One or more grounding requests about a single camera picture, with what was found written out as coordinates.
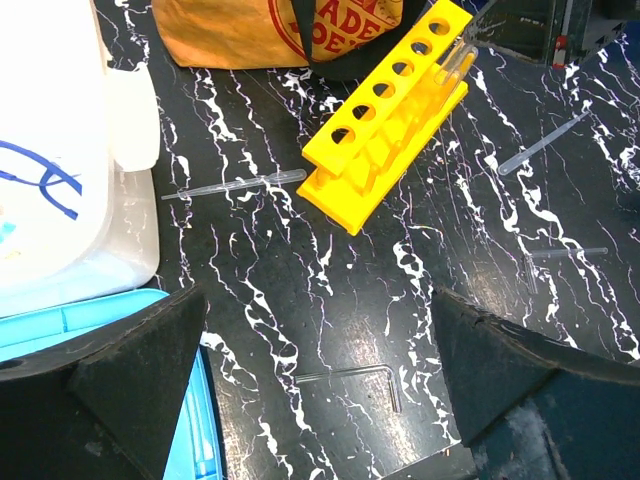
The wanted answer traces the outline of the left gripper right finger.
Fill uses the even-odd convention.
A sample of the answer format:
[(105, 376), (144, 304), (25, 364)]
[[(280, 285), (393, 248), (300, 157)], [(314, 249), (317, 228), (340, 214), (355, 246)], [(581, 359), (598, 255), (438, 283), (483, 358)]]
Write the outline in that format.
[(638, 478), (637, 366), (566, 346), (446, 288), (431, 314), (479, 478)]

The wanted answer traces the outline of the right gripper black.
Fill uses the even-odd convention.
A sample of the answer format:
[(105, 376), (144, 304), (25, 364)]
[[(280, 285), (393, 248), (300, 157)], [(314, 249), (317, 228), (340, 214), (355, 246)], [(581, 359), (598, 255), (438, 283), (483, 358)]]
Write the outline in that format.
[[(639, 21), (636, 0), (566, 1), (560, 32), (553, 38), (552, 66), (578, 64), (616, 40)], [(490, 48), (531, 63), (547, 56), (553, 1), (488, 1), (465, 27), (468, 44)]]

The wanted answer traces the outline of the short clear test tube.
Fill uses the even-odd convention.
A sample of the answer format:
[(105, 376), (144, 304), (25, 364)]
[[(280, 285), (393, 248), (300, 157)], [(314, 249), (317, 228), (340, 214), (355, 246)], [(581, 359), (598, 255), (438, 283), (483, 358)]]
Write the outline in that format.
[(435, 83), (439, 86), (445, 86), (451, 82), (458, 84), (464, 79), (477, 56), (478, 49), (474, 45), (463, 39), (458, 40), (435, 74)]

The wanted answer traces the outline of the yellow test tube rack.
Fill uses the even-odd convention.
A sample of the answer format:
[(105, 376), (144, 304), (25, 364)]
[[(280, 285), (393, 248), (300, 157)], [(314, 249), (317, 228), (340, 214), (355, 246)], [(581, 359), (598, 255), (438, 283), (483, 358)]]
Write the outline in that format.
[(315, 169), (298, 194), (357, 235), (452, 110), (463, 79), (434, 76), (471, 14), (436, 2), (303, 147)]

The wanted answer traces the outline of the blue safety glasses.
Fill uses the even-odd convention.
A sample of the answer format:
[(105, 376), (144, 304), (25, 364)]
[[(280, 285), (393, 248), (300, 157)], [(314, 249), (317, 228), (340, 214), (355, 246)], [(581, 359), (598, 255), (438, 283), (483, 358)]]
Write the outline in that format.
[(44, 172), (39, 180), (31, 181), (26, 179), (24, 176), (17, 175), (15, 173), (11, 173), (8, 171), (1, 171), (1, 179), (14, 182), (20, 185), (26, 185), (31, 187), (36, 187), (41, 196), (53, 207), (61, 211), (65, 216), (70, 218), (71, 220), (76, 220), (78, 218), (78, 213), (57, 201), (50, 193), (49, 188), (58, 184), (66, 184), (70, 186), (78, 195), (83, 195), (83, 187), (82, 184), (76, 179), (76, 175), (71, 175), (67, 173), (64, 169), (62, 169), (55, 162), (48, 160), (42, 155), (26, 149), (22, 146), (13, 144), (11, 142), (1, 141), (1, 149), (13, 152), (22, 157), (29, 159), (30, 161), (38, 164), (39, 166), (44, 168)]

